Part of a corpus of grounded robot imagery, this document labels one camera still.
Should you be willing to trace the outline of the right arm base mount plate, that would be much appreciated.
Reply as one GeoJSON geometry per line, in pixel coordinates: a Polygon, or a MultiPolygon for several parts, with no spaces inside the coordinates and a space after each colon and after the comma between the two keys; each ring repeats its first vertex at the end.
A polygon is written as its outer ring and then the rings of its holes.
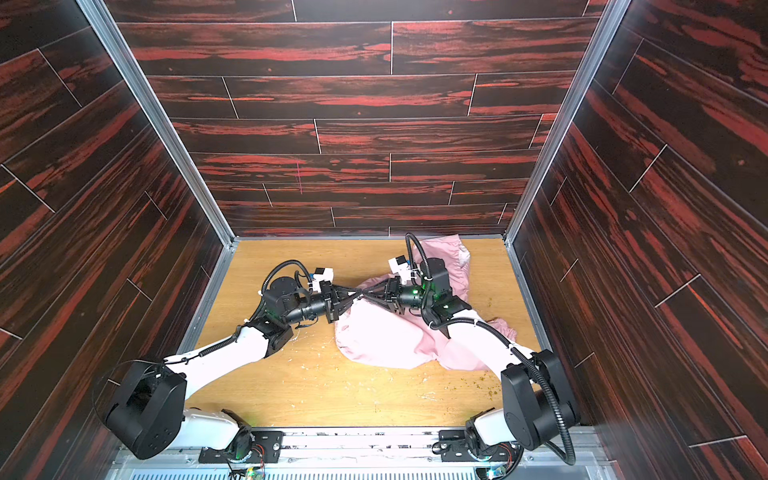
{"type": "Polygon", "coordinates": [[[511,463],[517,456],[516,448],[511,443],[487,446],[464,429],[440,430],[431,451],[443,462],[511,463]]]}

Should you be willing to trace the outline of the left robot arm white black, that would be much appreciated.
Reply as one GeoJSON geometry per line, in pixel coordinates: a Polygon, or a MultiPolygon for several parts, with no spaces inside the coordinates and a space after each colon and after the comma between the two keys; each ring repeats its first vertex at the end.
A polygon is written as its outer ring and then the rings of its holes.
{"type": "Polygon", "coordinates": [[[303,286],[301,277],[268,277],[255,312],[222,340],[158,361],[131,361],[100,416],[103,425],[140,460],[186,448],[247,460],[254,446],[245,420],[229,410],[206,413],[185,403],[206,385],[282,349],[301,322],[338,320],[363,294],[315,276],[303,286]]]}

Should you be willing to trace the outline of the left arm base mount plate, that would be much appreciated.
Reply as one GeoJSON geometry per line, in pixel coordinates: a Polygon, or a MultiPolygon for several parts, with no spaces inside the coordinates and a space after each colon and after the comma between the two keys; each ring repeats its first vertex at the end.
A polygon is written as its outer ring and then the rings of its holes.
{"type": "Polygon", "coordinates": [[[276,464],[282,452],[284,432],[251,430],[240,432],[223,450],[203,448],[198,457],[201,464],[276,464]]]}

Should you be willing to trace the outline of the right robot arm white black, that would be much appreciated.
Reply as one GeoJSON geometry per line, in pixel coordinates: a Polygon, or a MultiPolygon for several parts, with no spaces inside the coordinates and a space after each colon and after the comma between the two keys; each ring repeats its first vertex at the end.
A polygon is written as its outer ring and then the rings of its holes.
{"type": "Polygon", "coordinates": [[[362,290],[373,304],[401,314],[416,310],[425,325],[469,350],[500,381],[502,407],[471,417],[464,441],[484,459],[498,445],[533,451],[550,449],[564,463],[576,463],[569,429],[581,420],[564,368],[550,350],[535,352],[506,338],[454,294],[444,262],[428,258],[362,290]]]}

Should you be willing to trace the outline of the pink zip jacket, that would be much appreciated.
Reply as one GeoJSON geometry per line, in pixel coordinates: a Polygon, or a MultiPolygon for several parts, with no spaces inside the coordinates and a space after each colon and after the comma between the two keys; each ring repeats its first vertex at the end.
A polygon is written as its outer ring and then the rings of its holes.
{"type": "MultiPolygon", "coordinates": [[[[470,252],[457,235],[421,242],[429,257],[445,262],[453,293],[469,299],[470,252]]],[[[335,342],[349,360],[376,367],[414,369],[430,361],[447,370],[481,371],[472,351],[431,330],[409,312],[400,316],[367,300],[356,301],[335,323],[335,342]]]]}

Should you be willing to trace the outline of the aluminium front rail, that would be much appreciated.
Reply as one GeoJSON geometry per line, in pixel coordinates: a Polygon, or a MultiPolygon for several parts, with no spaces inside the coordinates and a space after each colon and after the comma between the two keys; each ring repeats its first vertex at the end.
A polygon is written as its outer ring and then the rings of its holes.
{"type": "Polygon", "coordinates": [[[149,460],[118,453],[109,479],[616,479],[592,429],[571,432],[576,463],[546,447],[499,447],[488,458],[460,448],[455,427],[280,427],[259,429],[244,461],[210,449],[167,450],[149,460]]]}

